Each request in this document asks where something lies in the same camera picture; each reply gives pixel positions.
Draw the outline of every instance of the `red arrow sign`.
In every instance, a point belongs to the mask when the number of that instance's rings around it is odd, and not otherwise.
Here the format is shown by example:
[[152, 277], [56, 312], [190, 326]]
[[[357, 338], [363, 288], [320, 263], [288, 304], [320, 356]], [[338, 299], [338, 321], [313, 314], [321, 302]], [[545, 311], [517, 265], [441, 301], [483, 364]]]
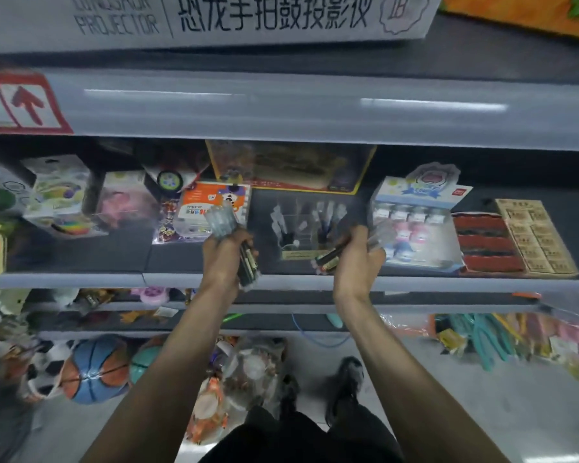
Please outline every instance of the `red arrow sign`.
[[17, 108], [23, 106], [26, 109], [26, 112], [28, 112], [28, 115], [30, 115], [32, 121], [39, 126], [43, 126], [41, 117], [36, 113], [34, 108], [45, 108], [45, 104], [25, 87], [20, 86], [17, 88], [17, 91], [11, 100], [11, 104]]

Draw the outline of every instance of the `person's right hand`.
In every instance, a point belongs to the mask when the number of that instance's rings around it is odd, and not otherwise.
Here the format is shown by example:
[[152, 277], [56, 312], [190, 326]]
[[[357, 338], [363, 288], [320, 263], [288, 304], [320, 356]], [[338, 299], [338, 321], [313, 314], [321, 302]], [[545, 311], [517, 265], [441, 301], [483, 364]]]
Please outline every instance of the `person's right hand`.
[[369, 252], [367, 227], [353, 227], [351, 236], [335, 270], [333, 297], [341, 318], [352, 306], [369, 302], [371, 287], [386, 259], [383, 249]]

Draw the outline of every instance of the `white tile floor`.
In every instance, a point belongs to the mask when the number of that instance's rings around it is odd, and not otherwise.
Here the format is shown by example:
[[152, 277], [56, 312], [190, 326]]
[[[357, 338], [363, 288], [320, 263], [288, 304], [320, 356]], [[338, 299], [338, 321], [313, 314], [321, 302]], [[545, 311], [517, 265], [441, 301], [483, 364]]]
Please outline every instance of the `white tile floor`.
[[[326, 336], [320, 341], [336, 339]], [[540, 362], [498, 363], [492, 373], [486, 373], [477, 364], [440, 356], [435, 342], [408, 339], [405, 343], [512, 462], [579, 462], [579, 381], [563, 368]], [[288, 364], [303, 389], [298, 408], [315, 422], [324, 422], [324, 401], [317, 397], [324, 376], [332, 375], [340, 358], [348, 355], [358, 356], [351, 340], [328, 350], [301, 337], [289, 339]], [[92, 406], [63, 397], [47, 401], [42, 407], [43, 428], [24, 445], [16, 463], [78, 461], [119, 400]], [[386, 422], [368, 378], [359, 400]], [[195, 463], [205, 451], [184, 446], [177, 462]]]

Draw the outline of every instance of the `shoe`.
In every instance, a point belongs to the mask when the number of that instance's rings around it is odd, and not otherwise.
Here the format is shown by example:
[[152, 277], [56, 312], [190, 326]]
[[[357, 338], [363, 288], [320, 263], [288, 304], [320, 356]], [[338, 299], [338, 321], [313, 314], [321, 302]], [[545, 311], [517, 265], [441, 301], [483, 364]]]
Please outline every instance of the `shoe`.
[[283, 377], [280, 386], [281, 405], [279, 420], [283, 420], [291, 413], [296, 412], [296, 399], [300, 393], [300, 386], [293, 375], [287, 374]]
[[363, 363], [353, 356], [344, 358], [334, 377], [332, 394], [326, 404], [326, 424], [329, 427], [335, 423], [337, 405], [342, 400], [350, 400], [358, 404], [358, 392], [363, 386], [365, 375]]

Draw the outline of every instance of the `pink toy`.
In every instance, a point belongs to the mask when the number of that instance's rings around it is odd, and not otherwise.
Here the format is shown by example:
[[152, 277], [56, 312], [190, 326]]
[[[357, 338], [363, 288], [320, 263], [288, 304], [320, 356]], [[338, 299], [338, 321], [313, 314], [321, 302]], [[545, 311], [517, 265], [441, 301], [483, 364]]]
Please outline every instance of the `pink toy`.
[[417, 244], [423, 244], [429, 239], [429, 230], [424, 224], [417, 223], [412, 227], [412, 234], [410, 236], [410, 241]]
[[102, 197], [100, 215], [111, 227], [117, 228], [120, 221], [154, 217], [155, 200], [147, 192], [112, 191]]
[[131, 289], [131, 294], [139, 295], [139, 299], [146, 305], [160, 306], [170, 300], [169, 287], [136, 287]]
[[394, 224], [394, 229], [397, 231], [397, 235], [394, 238], [397, 242], [407, 242], [412, 234], [409, 229], [408, 222], [398, 222]]

